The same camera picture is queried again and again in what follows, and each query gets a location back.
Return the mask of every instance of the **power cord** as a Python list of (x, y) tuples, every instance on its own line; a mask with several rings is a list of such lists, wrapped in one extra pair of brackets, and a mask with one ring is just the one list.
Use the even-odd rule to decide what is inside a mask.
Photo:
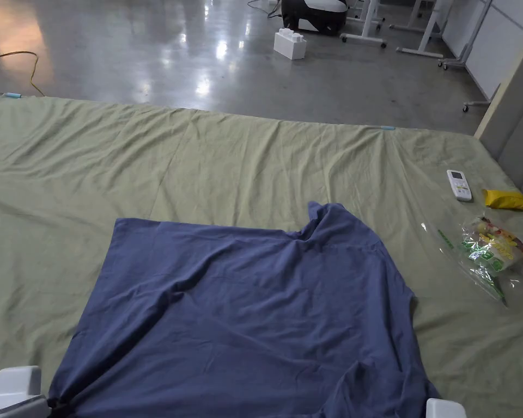
[(275, 13), (277, 12), (277, 9), (279, 9), (281, 0), (277, 0), (277, 4), (269, 13), (267, 13), (267, 10), (264, 10), (260, 7), (256, 7), (255, 5), (252, 5), (252, 3), (255, 3), (255, 2), (259, 2), (259, 0), (250, 0), (246, 4), (248, 5), (248, 7), (252, 7), (253, 9), (257, 9), (257, 10), (260, 10), (260, 12), (265, 13), (267, 15), (267, 19), (271, 19), (272, 17), (281, 17), (281, 15), (275, 15)]
[(33, 76), (35, 75), (35, 71), (37, 70), (37, 63), (39, 62), (39, 56), (36, 53), (31, 52), (31, 51), (13, 51), (13, 52), (0, 54), (0, 58), (1, 57), (7, 57), (8, 55), (17, 55), (19, 53), (29, 53), (29, 54), (35, 56), (35, 64), (33, 65), (33, 72), (31, 73), (31, 77), (29, 78), (29, 83), (31, 83), (31, 86), (33, 86), (35, 88), (35, 90), (38, 91), (39, 93), (41, 93), (43, 95), (43, 97), (44, 97), (45, 93), (40, 91), (40, 89), (37, 86), (35, 86), (34, 83), (33, 83)]

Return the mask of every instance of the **bed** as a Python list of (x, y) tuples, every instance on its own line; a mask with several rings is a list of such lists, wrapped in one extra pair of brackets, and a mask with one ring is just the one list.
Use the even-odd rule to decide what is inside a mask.
[[(429, 379), (472, 417), (523, 416), (523, 280), (508, 308), (438, 250), (435, 223), (485, 210), (453, 198), (513, 184), (472, 137), (0, 95), (0, 369), (66, 352), (119, 217), (300, 230), (338, 202), (382, 239), (417, 296)], [(523, 213), (495, 213), (523, 234)]]

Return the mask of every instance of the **concrete floor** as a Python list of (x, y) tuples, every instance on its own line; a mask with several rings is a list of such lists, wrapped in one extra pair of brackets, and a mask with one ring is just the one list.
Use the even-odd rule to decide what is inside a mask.
[[(473, 134), (484, 110), (461, 111), (483, 98), (469, 74), (396, 52), (419, 43), (387, 27), (409, 12), (382, 7), (385, 50), (308, 33), (305, 59), (291, 62), (272, 49), (281, 19), (246, 0), (0, 0), (0, 53), (38, 53), (48, 96)], [(33, 59), (0, 59), (0, 91), (36, 94)]]

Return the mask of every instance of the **yellow packet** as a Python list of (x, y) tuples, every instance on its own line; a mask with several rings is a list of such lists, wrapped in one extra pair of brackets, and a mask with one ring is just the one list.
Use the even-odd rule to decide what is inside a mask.
[(483, 189), (484, 204), (494, 209), (523, 211), (523, 195), (517, 191)]

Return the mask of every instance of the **gray headboard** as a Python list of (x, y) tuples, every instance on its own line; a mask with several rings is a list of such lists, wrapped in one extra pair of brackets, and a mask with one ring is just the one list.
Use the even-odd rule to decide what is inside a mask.
[(523, 52), (498, 89), (475, 137), (523, 192)]

